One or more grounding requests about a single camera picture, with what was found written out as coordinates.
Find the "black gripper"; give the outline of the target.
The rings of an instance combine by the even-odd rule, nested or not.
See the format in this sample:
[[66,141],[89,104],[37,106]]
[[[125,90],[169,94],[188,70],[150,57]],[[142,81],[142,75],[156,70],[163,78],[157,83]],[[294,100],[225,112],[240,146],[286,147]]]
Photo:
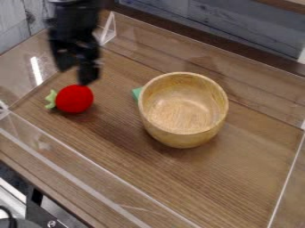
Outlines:
[[[65,72],[80,62],[78,82],[88,86],[100,78],[101,72],[100,45],[93,33],[104,0],[49,0],[49,3],[54,7],[54,16],[47,23],[56,65]],[[77,57],[76,45],[81,47]]]

